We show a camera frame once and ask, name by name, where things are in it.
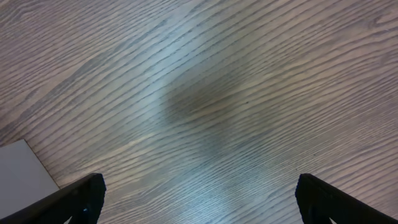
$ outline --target black object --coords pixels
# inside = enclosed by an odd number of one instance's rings
[[[102,174],[89,174],[48,197],[9,215],[0,223],[94,224],[104,204]]]
[[[301,174],[295,192],[304,224],[394,223],[398,221],[311,174]]]

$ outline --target wooden surface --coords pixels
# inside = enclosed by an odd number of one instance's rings
[[[0,145],[100,223],[301,223],[311,172],[398,218],[396,0],[0,1]]]

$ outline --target wooden table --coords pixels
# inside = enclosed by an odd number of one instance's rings
[[[300,223],[310,172],[398,218],[396,0],[1,0],[0,146],[100,223]]]

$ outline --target wood grain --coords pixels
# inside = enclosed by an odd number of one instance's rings
[[[0,145],[100,223],[301,223],[303,172],[398,218],[397,4],[0,1]]]

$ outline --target brown wood tabletop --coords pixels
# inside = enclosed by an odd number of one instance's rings
[[[398,218],[396,0],[0,0],[0,146],[100,223],[301,223],[309,172]]]

